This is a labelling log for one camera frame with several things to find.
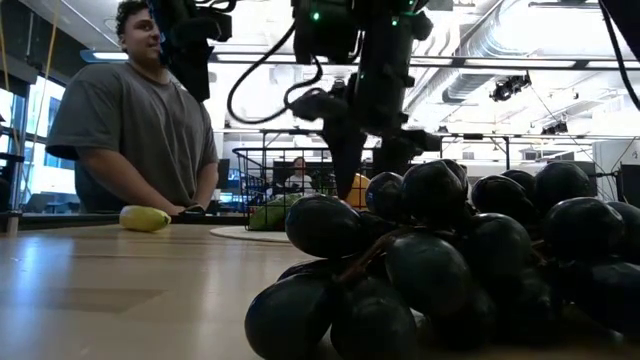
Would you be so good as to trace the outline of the person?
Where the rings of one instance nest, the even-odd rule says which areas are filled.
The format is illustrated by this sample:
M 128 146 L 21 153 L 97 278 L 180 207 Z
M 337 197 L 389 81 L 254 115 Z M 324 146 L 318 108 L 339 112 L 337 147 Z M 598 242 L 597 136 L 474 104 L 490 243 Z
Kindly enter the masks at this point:
M 306 162 L 303 157 L 297 157 L 292 164 L 294 173 L 285 180 L 288 190 L 304 194 L 313 194 L 315 189 L 312 186 L 312 179 L 306 174 Z
M 116 34 L 127 60 L 87 65 L 71 79 L 46 153 L 73 161 L 84 212 L 205 210 L 219 180 L 207 109 L 161 64 L 160 31 L 145 0 L 121 0 Z

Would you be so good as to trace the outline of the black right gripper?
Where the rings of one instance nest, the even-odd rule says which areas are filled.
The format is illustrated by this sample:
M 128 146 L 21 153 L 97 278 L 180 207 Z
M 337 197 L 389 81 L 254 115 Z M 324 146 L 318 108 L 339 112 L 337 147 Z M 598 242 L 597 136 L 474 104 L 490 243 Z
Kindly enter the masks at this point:
M 336 80 L 326 91 L 313 87 L 289 103 L 294 116 L 324 122 L 321 136 L 332 157 L 337 195 L 345 199 L 361 164 L 369 134 L 399 144 L 374 149 L 374 174 L 403 175 L 424 150 L 438 150 L 440 138 L 424 130 L 404 130 L 404 90 L 396 86 L 370 87 L 356 74 Z

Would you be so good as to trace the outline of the large yellow orange fruit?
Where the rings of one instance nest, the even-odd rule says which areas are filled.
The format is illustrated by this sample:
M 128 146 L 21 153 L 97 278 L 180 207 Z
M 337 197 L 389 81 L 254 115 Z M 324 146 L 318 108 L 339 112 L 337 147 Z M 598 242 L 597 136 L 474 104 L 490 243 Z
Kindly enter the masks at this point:
M 352 187 L 345 202 L 356 210 L 367 210 L 366 190 L 370 184 L 370 179 L 362 174 L 356 173 Z

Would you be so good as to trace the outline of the yellow banana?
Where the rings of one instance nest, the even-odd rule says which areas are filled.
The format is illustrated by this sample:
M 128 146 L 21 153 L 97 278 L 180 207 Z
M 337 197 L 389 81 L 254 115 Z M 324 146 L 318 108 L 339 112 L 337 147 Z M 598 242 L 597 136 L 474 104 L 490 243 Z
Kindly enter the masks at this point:
M 171 223 L 171 217 L 164 211 L 145 206 L 125 206 L 119 215 L 119 224 L 138 232 L 156 232 Z

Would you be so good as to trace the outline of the green cucumber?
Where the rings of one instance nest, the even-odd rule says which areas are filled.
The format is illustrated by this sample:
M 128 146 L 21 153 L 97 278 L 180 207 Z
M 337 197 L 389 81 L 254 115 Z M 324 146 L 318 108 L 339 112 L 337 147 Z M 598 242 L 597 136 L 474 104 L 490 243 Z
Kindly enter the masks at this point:
M 285 220 L 291 206 L 303 195 L 277 195 L 264 206 L 257 208 L 249 218 L 249 229 L 252 231 L 283 231 Z

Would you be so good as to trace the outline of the dark purple grape bunch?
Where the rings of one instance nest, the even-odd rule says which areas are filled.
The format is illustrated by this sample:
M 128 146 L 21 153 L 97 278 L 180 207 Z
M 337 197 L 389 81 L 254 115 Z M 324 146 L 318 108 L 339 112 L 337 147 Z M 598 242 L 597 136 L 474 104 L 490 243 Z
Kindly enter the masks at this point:
M 307 255 L 250 303 L 263 360 L 640 360 L 640 208 L 572 162 L 470 181 L 449 159 L 370 179 L 367 210 L 306 195 L 285 220 Z

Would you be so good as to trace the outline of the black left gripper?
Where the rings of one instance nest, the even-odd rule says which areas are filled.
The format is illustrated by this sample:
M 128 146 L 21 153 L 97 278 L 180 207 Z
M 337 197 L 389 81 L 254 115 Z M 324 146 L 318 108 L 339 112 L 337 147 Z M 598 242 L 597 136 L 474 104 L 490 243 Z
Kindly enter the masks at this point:
M 208 40 L 232 37 L 233 0 L 149 0 L 163 50 L 171 50 L 168 67 L 198 101 L 210 97 Z

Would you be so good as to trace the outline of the white round woven placemat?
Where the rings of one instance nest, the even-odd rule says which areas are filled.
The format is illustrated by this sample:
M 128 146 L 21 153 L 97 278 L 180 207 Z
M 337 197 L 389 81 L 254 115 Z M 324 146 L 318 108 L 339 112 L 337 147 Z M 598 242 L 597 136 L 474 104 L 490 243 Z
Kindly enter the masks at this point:
M 284 232 L 247 230 L 244 226 L 215 227 L 210 234 L 217 237 L 254 242 L 288 243 Z

